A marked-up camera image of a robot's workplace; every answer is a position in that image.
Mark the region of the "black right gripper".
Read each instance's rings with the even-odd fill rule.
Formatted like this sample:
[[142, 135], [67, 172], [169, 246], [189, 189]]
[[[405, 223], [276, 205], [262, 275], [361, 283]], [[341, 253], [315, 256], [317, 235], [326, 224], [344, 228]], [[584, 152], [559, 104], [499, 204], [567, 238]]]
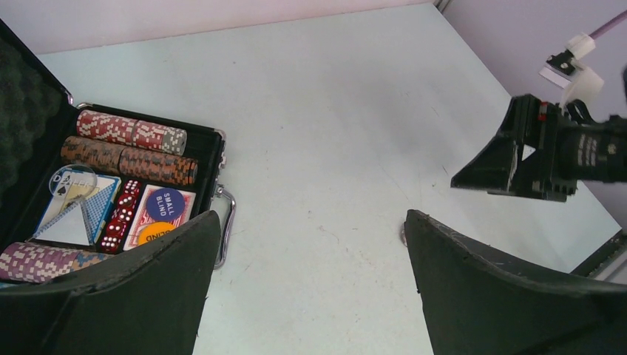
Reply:
[[[504, 117], [504, 137], [494, 137], [450, 181], [457, 189], [508, 192], [517, 146], [539, 147], [542, 100], [525, 94], [511, 98]], [[557, 116], [556, 133], [545, 138], [548, 200], [566, 201], [579, 181], [626, 183], [626, 118], [610, 115], [600, 122], [587, 105], [574, 99]]]

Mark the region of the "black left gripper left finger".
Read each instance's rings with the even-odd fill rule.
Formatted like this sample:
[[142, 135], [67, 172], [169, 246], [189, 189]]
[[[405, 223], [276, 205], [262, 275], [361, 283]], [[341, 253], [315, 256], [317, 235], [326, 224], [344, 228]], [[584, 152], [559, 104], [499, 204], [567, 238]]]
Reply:
[[190, 354], [220, 244], [204, 212], [156, 241], [1, 291], [3, 354]]

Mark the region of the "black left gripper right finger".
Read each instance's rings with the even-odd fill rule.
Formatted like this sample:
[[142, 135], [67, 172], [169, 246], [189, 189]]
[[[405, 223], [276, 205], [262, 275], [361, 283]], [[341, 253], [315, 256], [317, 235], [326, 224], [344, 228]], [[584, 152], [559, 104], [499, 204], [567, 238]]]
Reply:
[[404, 223], [435, 354], [624, 354], [626, 287], [556, 271], [419, 210]]

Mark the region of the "blue small blind button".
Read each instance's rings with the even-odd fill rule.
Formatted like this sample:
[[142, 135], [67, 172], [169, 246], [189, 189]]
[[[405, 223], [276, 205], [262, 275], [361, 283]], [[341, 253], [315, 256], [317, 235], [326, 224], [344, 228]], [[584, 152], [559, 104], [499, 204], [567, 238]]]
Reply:
[[186, 202], [183, 194], [171, 188], [151, 192], [145, 203], [146, 212], [157, 222], [170, 222], [183, 215]]

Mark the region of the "white poker chip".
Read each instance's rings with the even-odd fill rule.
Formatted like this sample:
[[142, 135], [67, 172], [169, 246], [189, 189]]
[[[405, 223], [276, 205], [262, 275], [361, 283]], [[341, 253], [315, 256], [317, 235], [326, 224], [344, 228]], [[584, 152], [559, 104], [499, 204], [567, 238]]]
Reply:
[[406, 239], [405, 228], [404, 228], [404, 224], [403, 223], [399, 227], [399, 239], [402, 242], [402, 244], [405, 247], [407, 247], [407, 239]]

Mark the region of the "blue card deck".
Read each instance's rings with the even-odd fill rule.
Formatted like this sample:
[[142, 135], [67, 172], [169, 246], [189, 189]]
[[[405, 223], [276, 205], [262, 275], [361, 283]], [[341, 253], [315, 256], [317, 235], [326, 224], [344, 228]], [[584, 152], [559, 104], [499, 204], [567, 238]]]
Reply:
[[31, 239], [90, 247], [95, 245], [121, 187], [121, 179], [88, 167], [69, 165], [50, 178], [52, 195]]

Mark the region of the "clear dealer button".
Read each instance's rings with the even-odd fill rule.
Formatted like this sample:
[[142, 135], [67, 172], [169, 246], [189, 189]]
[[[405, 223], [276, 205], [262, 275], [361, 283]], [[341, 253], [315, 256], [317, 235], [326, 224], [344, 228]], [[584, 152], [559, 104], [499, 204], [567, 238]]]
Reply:
[[70, 200], [88, 197], [98, 185], [98, 176], [90, 167], [69, 164], [56, 170], [49, 179], [48, 187], [53, 198], [70, 196]]

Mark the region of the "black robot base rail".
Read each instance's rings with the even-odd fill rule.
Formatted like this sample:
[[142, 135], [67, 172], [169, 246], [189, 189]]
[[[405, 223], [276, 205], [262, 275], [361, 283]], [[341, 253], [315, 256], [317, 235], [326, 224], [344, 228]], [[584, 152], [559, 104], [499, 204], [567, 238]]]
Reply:
[[626, 232], [620, 231], [579, 264], [571, 274], [626, 284]]

